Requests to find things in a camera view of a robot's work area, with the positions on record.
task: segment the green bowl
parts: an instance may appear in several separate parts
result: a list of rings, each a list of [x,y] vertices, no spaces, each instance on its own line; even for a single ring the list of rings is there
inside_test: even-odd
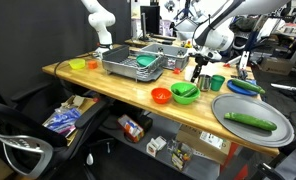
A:
[[[146,67],[148,66],[152,61],[154,61],[156,58],[154,56],[149,55],[139,55],[137,56],[136,60],[139,66]]]
[[[186,82],[178,82],[173,84],[170,89],[172,93],[172,97],[175,99],[175,101],[179,104],[190,104],[200,96],[200,91],[197,91],[195,94],[191,95],[190,97],[182,97],[177,95],[174,92],[179,92],[180,94],[193,88],[195,85],[191,83]]]

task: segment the red bowl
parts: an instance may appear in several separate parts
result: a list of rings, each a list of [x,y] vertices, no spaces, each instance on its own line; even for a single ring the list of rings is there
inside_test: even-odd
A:
[[[158,104],[165,104],[171,98],[171,92],[166,88],[155,88],[151,91],[151,95]]]

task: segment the wire basket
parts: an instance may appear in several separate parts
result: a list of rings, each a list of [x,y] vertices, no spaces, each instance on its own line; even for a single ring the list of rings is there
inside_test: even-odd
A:
[[[154,56],[153,60],[146,67],[141,67],[137,63],[138,55]],[[158,79],[162,74],[163,58],[156,54],[146,52],[129,51],[129,46],[123,45],[103,53],[103,68],[107,73],[116,73],[130,77],[136,81],[152,81]]]

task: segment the lower shelf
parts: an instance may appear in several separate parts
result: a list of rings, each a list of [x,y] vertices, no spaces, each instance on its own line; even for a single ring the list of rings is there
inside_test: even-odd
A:
[[[158,136],[162,136],[166,140],[175,138],[179,130],[180,123],[166,119],[156,114],[150,114],[149,117],[153,119],[153,126],[138,143],[131,143],[127,141],[121,129],[112,130],[119,127],[117,125],[118,117],[116,116],[110,116],[99,129],[114,137],[118,141],[123,142],[144,154],[147,154],[147,156],[151,156],[146,152],[146,145],[150,142],[151,138],[157,138]],[[171,162],[171,154],[167,151],[166,147],[158,151],[155,159],[173,169],[176,169],[176,167],[174,167]],[[218,163],[194,155],[184,170],[181,171],[181,173],[192,179],[216,179],[219,176],[219,168],[220,165]]]

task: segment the grey plate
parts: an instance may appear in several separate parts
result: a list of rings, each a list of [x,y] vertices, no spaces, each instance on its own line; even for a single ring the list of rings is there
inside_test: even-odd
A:
[[[212,111],[218,121],[236,136],[267,147],[281,147],[294,139],[294,130],[288,119],[269,104],[239,94],[224,94],[212,102]],[[236,112],[269,120],[277,125],[275,131],[265,131],[224,118],[225,113]]]

